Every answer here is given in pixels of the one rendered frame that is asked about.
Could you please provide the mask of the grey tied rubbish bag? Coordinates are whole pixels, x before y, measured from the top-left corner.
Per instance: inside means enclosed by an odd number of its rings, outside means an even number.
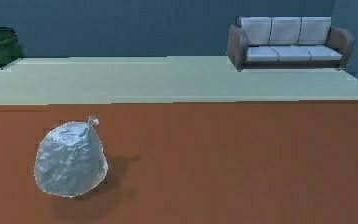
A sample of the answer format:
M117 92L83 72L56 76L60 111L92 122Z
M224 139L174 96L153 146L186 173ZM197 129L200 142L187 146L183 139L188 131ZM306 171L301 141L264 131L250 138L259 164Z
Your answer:
M45 193L65 198L86 194L108 173L102 142L94 129L99 119L70 121L49 131L40 142L35 162L36 185Z

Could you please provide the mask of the grey sofa with brown arms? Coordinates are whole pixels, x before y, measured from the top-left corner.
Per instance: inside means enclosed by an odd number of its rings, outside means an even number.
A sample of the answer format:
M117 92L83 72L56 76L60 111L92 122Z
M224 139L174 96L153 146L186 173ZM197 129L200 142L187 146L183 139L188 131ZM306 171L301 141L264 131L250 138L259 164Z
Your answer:
M226 55L244 69L346 68L354 36L329 17L240 17L229 27Z

